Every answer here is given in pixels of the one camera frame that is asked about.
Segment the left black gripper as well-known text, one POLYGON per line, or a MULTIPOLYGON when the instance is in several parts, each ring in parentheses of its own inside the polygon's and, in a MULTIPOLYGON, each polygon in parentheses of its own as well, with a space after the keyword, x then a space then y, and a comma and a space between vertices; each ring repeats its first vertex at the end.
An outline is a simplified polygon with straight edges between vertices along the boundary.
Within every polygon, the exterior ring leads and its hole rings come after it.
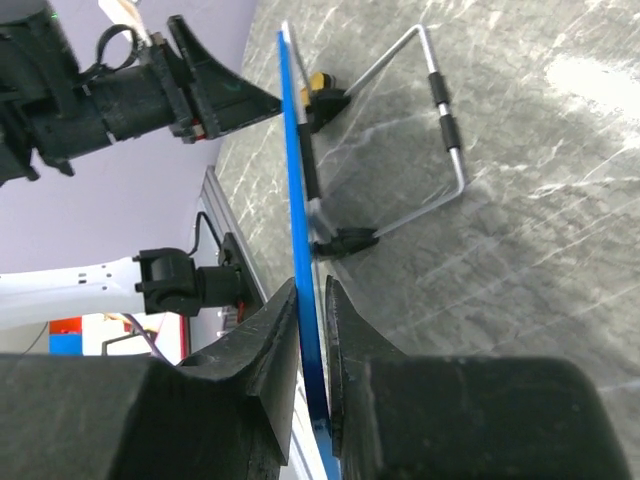
POLYGON ((179 55, 126 24, 105 30, 82 71, 48 1, 1 4, 1 180, 40 175, 32 155, 66 176, 71 159, 168 127, 213 140, 282 112, 281 100, 214 58, 184 17, 167 21, 179 55))

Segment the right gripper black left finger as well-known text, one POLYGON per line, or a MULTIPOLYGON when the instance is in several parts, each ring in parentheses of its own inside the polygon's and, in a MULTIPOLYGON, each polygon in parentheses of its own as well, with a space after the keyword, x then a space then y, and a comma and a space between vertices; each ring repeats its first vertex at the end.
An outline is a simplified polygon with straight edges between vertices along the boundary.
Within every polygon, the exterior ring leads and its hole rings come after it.
POLYGON ((288 463, 299 360, 297 292, 289 279, 222 339, 184 360, 194 428, 191 468, 288 463))

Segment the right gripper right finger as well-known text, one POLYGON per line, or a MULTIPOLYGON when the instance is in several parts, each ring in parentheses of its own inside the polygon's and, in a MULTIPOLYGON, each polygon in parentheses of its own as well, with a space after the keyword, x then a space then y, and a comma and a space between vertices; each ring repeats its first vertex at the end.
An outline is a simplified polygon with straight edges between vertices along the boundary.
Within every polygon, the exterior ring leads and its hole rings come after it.
POLYGON ((325 306, 333 453, 413 458, 412 359, 358 313, 332 276, 326 280, 325 306))

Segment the blue framed whiteboard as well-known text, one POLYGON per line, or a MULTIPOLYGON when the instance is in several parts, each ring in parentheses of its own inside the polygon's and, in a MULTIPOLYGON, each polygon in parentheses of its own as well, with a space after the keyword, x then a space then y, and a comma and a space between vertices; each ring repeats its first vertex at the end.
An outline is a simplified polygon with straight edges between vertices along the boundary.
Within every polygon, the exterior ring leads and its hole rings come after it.
POLYGON ((339 479, 339 460, 333 456, 331 422, 324 381, 321 336, 315 304, 311 248, 303 190, 296 89, 292 70, 293 40, 284 21, 278 32, 282 109, 286 145, 294 279, 298 298, 301 364, 313 434, 328 479, 339 479))

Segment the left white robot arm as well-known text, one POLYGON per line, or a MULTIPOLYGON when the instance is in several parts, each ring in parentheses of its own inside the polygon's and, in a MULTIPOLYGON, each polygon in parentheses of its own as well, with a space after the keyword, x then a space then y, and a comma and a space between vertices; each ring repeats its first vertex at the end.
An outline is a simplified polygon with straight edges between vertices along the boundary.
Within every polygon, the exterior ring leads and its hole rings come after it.
MULTIPOLYGON (((96 50, 122 32, 132 37, 125 61, 97 58, 86 70, 47 1, 1 5, 1 178, 34 181, 31 158, 66 176, 74 158, 161 128, 187 144, 214 140, 281 111, 278 98, 216 60, 183 17, 169 35, 147 33, 138 15, 113 25, 96 50)), ((234 233, 216 236, 222 259, 199 266, 177 248, 76 268, 5 274, 5 328, 114 311, 192 317, 204 308, 263 306, 255 273, 234 233)))

